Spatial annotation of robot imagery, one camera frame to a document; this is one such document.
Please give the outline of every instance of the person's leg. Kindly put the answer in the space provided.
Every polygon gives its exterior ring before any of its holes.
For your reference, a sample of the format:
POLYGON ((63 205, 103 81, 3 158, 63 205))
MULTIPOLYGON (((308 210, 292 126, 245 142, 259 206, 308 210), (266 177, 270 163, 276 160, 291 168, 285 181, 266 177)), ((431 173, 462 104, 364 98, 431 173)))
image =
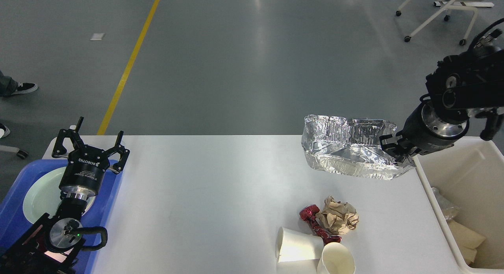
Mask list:
POLYGON ((0 96, 10 96, 18 88, 18 82, 11 77, 5 76, 0 70, 0 96))

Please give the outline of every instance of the chair wheel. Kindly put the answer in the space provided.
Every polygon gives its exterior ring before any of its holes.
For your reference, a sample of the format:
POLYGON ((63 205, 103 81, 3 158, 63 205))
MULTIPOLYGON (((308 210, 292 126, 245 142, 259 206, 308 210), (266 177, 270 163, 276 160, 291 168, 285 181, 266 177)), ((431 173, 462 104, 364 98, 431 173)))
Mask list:
POLYGON ((26 152, 25 150, 19 150, 17 153, 16 153, 16 156, 20 157, 21 159, 25 159, 26 157, 28 157, 28 152, 26 152))

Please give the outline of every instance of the white plate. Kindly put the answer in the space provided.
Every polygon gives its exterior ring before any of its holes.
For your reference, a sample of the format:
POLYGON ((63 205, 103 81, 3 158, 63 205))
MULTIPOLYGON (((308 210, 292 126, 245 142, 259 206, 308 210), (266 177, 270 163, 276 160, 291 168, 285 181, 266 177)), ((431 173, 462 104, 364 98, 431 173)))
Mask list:
MULTIPOLYGON (((65 168, 57 168, 43 175, 26 193, 23 201, 23 214, 30 223, 34 224, 44 213, 49 213, 49 218, 56 214, 61 202, 59 183, 65 168)), ((94 200, 95 196, 88 198, 84 214, 91 208, 94 200)))

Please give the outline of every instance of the shoe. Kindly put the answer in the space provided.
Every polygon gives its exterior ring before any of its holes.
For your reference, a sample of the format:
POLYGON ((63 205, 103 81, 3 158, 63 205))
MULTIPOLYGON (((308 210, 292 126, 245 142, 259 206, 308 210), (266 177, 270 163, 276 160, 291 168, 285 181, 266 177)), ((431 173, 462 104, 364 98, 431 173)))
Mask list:
POLYGON ((38 86, 35 83, 18 82, 18 88, 14 91, 14 93, 12 93, 12 95, 32 93, 36 89, 38 89, 38 86))
POLYGON ((1 123, 0 123, 0 130, 4 131, 4 134, 2 136, 0 136, 0 138, 7 137, 7 135, 9 135, 9 133, 11 133, 11 131, 7 128, 7 126, 5 126, 1 123))

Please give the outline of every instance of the table surface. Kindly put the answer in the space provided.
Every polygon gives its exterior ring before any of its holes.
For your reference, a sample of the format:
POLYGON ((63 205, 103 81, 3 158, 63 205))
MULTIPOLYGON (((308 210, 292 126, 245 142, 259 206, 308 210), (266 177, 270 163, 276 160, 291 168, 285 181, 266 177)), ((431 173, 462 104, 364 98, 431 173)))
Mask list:
POLYGON ((277 263, 276 237, 280 227, 310 234, 298 213, 329 195, 359 213, 342 236, 356 274, 460 273, 415 170, 392 181, 313 170, 299 135, 123 141, 131 154, 94 273, 315 273, 318 260, 277 263))

